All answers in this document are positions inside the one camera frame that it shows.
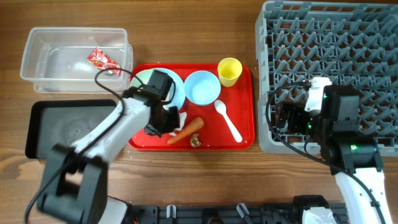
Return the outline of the white tissue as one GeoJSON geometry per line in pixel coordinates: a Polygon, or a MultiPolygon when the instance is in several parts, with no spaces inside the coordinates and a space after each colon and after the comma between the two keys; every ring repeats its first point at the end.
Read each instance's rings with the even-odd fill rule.
{"type": "Polygon", "coordinates": [[[175,128],[172,132],[169,133],[171,136],[176,136],[177,134],[175,132],[176,131],[180,132],[183,129],[183,127],[185,125],[185,120],[187,118],[187,113],[186,112],[180,113],[179,118],[180,118],[179,127],[175,128]]]}

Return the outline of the pale green bowl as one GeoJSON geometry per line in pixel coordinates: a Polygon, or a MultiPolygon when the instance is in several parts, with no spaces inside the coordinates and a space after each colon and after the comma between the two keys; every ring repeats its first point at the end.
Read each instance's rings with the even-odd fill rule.
{"type": "Polygon", "coordinates": [[[130,87],[139,87],[141,82],[147,84],[150,77],[152,76],[153,69],[147,69],[138,72],[131,80],[130,87]]]}

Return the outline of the light blue bowl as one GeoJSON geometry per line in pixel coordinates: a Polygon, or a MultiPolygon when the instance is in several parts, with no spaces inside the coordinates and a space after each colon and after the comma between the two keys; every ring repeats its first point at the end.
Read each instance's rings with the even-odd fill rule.
{"type": "Polygon", "coordinates": [[[206,106],[219,97],[221,83],[213,73],[199,70],[185,79],[184,91],[190,102],[198,106],[206,106]]]}

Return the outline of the yellow plastic cup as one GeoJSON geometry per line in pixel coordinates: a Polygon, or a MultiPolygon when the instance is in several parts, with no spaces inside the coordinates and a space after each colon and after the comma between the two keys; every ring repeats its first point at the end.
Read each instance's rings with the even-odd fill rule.
{"type": "Polygon", "coordinates": [[[224,58],[218,64],[218,78],[225,87],[233,86],[243,72],[241,62],[236,58],[224,58]]]}

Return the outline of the red snack wrapper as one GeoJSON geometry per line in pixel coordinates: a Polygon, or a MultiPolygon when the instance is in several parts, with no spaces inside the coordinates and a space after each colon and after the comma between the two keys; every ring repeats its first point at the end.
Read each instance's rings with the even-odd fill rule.
{"type": "Polygon", "coordinates": [[[119,68],[121,68],[120,65],[97,47],[89,54],[87,60],[100,70],[109,68],[109,70],[107,70],[109,74],[120,75],[121,73],[119,70],[119,68]]]}

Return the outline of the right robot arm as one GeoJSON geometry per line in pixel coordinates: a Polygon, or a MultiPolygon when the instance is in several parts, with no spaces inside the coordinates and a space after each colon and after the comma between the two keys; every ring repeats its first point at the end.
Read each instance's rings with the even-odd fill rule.
{"type": "Polygon", "coordinates": [[[345,200],[351,223],[392,223],[387,204],[381,153],[371,136],[359,132],[359,95],[351,86],[328,85],[316,94],[321,107],[307,111],[302,103],[275,106],[275,125],[310,136],[321,148],[314,157],[296,153],[330,168],[345,200]]]}

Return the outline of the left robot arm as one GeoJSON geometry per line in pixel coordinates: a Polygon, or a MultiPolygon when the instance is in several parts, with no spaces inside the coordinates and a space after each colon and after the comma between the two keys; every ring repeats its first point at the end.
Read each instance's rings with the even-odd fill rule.
{"type": "Polygon", "coordinates": [[[127,141],[148,128],[161,136],[179,125],[174,87],[132,87],[94,130],[71,146],[56,144],[46,158],[32,203],[67,223],[127,223],[131,205],[108,196],[108,170],[127,141]]]}

